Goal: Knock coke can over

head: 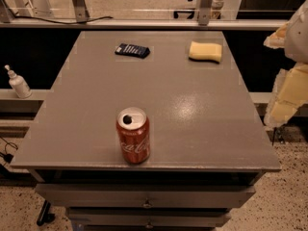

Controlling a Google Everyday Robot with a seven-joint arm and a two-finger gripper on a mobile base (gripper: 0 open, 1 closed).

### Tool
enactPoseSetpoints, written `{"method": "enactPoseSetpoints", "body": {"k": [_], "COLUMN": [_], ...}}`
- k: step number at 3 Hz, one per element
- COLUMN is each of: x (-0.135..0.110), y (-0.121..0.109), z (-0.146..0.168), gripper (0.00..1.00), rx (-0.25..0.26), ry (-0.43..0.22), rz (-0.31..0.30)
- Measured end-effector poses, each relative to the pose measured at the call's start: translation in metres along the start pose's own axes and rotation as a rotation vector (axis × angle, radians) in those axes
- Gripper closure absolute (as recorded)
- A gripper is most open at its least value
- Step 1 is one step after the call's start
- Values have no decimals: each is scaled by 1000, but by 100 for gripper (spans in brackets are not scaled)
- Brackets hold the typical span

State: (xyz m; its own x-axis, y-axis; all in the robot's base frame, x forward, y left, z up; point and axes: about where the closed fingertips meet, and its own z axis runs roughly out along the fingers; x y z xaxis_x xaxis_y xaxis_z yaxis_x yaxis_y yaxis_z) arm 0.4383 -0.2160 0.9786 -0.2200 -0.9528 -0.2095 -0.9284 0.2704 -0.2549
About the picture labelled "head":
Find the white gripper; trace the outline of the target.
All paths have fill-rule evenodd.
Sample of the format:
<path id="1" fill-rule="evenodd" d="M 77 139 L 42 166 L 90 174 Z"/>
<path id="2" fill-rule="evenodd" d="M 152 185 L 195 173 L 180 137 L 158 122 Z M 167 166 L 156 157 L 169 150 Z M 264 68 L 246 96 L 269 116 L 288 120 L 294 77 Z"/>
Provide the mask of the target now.
<path id="1" fill-rule="evenodd" d="M 264 117 L 264 123 L 273 129 L 286 124 L 308 101 L 308 0 L 288 24 L 266 37 L 264 45 L 271 49 L 285 47 L 285 56 L 298 62 L 276 75 Z"/>

